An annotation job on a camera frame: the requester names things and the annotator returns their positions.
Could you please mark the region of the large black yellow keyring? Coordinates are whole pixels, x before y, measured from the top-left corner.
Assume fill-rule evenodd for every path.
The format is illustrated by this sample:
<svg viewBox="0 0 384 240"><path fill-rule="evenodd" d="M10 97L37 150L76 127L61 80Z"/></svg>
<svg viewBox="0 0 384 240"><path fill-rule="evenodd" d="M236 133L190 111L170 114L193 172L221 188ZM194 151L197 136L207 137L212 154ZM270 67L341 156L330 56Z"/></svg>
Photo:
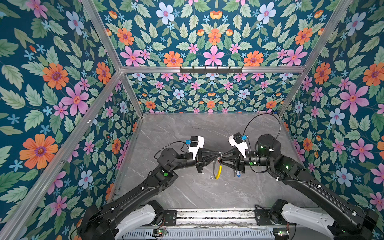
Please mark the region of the large black yellow keyring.
<svg viewBox="0 0 384 240"><path fill-rule="evenodd" d="M219 180L222 173L221 160L213 163L213 176L215 180Z"/></svg>

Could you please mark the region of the black wall hook rack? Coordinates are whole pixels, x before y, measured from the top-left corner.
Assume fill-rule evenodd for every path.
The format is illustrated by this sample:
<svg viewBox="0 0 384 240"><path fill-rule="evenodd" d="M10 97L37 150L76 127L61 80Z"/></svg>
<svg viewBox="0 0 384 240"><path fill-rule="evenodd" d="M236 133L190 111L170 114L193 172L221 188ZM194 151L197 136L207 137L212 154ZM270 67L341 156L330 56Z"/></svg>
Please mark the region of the black wall hook rack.
<svg viewBox="0 0 384 240"><path fill-rule="evenodd" d="M242 73L242 67L180 67L181 74L237 74Z"/></svg>

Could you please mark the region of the white ventilation grille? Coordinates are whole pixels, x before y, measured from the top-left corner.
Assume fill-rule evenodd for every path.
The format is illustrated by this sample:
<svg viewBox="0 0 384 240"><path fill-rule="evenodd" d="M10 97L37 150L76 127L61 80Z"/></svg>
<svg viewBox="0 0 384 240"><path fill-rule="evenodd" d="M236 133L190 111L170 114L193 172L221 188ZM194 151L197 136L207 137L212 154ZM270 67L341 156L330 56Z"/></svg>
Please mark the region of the white ventilation grille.
<svg viewBox="0 0 384 240"><path fill-rule="evenodd" d="M137 229L120 240L274 240L272 230L252 229Z"/></svg>

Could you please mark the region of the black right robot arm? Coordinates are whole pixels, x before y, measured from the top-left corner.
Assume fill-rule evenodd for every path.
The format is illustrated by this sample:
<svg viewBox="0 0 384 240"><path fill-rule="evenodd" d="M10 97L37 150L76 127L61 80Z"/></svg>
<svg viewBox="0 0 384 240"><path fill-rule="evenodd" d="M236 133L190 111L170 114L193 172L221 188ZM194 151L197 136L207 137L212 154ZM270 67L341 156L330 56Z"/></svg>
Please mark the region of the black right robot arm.
<svg viewBox="0 0 384 240"><path fill-rule="evenodd" d="M276 181L305 195L324 213L302 209L278 199L269 210L272 223L302 225L328 236L332 240L369 240L373 236L379 215L364 211L321 184L294 159L281 153L281 143L272 135L261 135L256 149L251 151L247 137L236 133L229 137L232 150L223 154L223 165L244 173L246 166L265 166Z"/></svg>

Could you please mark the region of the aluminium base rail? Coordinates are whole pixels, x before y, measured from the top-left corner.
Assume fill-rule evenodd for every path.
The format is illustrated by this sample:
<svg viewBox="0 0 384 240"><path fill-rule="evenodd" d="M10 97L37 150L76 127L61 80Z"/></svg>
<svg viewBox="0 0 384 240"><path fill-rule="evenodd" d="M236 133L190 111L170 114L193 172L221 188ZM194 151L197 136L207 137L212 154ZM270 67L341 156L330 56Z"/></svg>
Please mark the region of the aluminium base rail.
<svg viewBox="0 0 384 240"><path fill-rule="evenodd" d="M256 228L255 208L174 209L178 211L176 226Z"/></svg>

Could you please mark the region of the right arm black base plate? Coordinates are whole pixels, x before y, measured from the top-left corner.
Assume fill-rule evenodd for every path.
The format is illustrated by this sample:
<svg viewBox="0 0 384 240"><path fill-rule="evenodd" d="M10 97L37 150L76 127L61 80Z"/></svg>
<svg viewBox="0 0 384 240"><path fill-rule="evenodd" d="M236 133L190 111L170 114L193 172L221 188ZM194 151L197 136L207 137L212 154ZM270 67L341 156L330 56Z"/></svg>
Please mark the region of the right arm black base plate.
<svg viewBox="0 0 384 240"><path fill-rule="evenodd" d="M254 209L255 220L258 226L296 226L295 223L289 223L283 219L277 213L271 213L269 209L262 208L258 205L255 205Z"/></svg>

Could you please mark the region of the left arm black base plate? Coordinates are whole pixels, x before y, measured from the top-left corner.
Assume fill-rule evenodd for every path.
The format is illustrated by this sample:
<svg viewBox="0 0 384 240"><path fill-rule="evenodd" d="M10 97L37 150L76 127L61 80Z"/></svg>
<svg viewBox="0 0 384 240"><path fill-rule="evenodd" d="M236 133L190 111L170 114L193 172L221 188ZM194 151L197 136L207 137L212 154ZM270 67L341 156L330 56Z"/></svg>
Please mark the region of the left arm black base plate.
<svg viewBox="0 0 384 240"><path fill-rule="evenodd" d="M177 210L164 210L160 213L156 213L154 220L151 222L151 226L176 226L177 216Z"/></svg>

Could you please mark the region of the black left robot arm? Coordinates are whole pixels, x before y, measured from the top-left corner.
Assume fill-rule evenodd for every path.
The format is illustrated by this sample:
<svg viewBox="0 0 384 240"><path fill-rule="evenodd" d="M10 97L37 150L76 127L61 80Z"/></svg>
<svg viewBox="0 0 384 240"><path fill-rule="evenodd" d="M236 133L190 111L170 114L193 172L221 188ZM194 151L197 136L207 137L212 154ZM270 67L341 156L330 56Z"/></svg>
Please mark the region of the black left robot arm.
<svg viewBox="0 0 384 240"><path fill-rule="evenodd" d="M117 200L100 208L91 205L85 212L78 236L83 240L121 240L123 236L141 226L162 221L164 209L153 197L170 187L178 178L175 170L203 167L221 157L221 152L196 149L191 153L179 154L173 148L160 153L158 165L138 186Z"/></svg>

